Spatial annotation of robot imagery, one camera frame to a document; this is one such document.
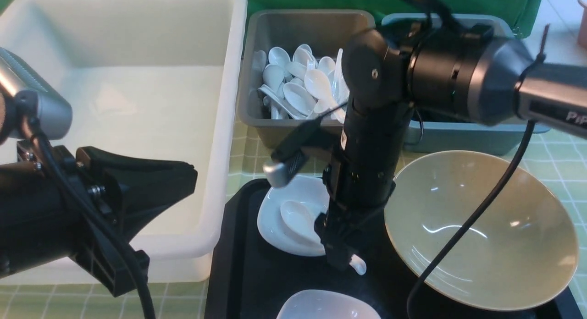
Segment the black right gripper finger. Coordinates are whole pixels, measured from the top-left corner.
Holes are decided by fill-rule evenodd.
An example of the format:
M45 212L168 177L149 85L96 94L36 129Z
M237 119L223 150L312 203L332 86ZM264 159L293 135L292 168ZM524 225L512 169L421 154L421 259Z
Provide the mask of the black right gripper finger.
M353 252L344 239L329 227L324 229L324 249L327 264L339 271L346 270Z

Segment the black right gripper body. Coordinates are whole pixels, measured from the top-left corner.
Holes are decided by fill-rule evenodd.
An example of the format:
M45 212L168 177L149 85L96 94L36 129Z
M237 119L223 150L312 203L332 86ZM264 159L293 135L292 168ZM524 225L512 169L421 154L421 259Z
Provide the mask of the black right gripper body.
M362 113L349 104L348 113L323 173L330 201L316 227L323 246L324 229L329 227L354 253L358 231L382 212L394 191L413 107L395 102Z

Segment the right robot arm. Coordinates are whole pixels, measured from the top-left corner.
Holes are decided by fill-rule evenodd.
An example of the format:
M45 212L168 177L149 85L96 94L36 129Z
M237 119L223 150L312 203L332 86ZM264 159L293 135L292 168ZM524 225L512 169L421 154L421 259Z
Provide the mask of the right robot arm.
M347 238L387 204L415 110L480 125L517 117L586 137L586 69L547 64L493 27L461 24L440 0L404 0L425 21L354 35L343 49L350 89L339 141L323 173L330 196L315 229L327 262L340 270L355 251Z

